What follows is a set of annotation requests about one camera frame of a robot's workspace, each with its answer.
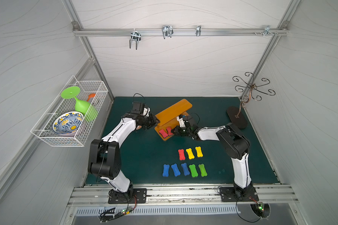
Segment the wooden two-tier shelf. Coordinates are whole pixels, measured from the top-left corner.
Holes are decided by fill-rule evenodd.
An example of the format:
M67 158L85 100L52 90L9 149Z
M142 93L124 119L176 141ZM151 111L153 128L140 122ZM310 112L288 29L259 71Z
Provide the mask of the wooden two-tier shelf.
M188 115L187 111L191 108L192 104L188 100L182 99L156 115L156 117L160 120L160 123L155 127L155 131L163 141L169 140L172 136L168 136L167 138L163 139L159 134L159 130L164 129L166 131L166 127L171 127L174 129L179 125L177 117L181 114Z

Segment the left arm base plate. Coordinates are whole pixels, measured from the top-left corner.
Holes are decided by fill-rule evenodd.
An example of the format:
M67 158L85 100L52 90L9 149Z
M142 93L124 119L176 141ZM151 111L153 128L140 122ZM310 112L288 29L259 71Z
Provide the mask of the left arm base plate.
M108 204L143 204L146 203L146 188L132 188L128 192L109 191Z

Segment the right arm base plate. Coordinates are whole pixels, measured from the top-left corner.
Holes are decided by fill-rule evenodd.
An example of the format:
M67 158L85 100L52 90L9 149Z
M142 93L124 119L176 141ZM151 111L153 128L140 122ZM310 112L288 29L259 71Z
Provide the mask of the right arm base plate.
M223 187L217 188L222 202L259 202L257 191L254 187L241 189L238 187Z

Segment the green eraser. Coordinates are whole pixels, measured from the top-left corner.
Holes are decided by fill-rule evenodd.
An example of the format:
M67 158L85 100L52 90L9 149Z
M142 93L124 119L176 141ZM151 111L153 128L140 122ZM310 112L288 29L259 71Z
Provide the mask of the green eraser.
M207 176L207 171L204 164L198 164L198 167L200 169L201 177Z
M189 169L190 169L191 176L192 176L193 178L196 178L196 177L199 176L195 164L189 165Z

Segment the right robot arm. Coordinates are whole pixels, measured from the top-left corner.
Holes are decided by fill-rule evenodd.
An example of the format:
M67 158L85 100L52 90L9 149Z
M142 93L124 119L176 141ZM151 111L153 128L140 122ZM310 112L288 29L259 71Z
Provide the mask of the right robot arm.
M234 171L234 192L244 196L253 188L250 177L248 158L250 141L234 124L228 123L219 127L176 126L172 129L175 136L187 136L193 140L219 141L225 152L232 159Z

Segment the blue eraser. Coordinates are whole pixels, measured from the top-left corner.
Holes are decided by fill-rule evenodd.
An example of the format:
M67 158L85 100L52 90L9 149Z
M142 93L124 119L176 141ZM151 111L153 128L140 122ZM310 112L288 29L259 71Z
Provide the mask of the blue eraser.
M183 174L184 174L184 176L190 175L190 172L189 172L187 163L182 163L182 164L181 164L181 167L182 167L182 169L183 169Z
M170 170L170 165L164 164L162 176L163 177L169 177L169 170Z
M178 177L178 176L181 175L181 172L180 172L180 170L179 170L177 164L172 164L172 165L171 165L171 168L172 168L172 170L173 170L173 172L174 172L174 176L175 176L175 177Z

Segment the red eraser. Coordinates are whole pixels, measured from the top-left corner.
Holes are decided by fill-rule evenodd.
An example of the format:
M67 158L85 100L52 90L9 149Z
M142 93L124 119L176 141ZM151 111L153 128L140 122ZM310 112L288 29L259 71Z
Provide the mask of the red eraser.
M163 139L169 136L168 133L164 129L159 130L159 134L162 136Z
M171 127L166 127L166 131L168 136L173 136L174 134L172 133L172 128Z
M184 161L186 159L185 153L184 153L184 149L179 149L178 150L178 154L179 154L179 160L180 161Z

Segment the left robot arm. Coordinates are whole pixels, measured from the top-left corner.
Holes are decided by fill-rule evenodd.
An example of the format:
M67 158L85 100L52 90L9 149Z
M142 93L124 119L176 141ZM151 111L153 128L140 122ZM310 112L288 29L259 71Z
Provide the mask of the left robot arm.
M151 128L159 122L145 103L134 101L132 109L121 117L119 124L108 135L91 142L88 173L110 184L115 192L132 198L132 181L121 170L120 147L137 128Z

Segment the yellow eraser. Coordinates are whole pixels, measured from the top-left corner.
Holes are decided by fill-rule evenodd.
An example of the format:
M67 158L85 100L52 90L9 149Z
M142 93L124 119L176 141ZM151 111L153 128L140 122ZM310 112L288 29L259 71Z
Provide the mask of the yellow eraser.
M197 157L203 157L202 149L200 146L195 147Z
M195 158L195 156L194 156L193 151L192 151L191 148L186 149L186 152L187 152L188 158L189 158L190 160Z

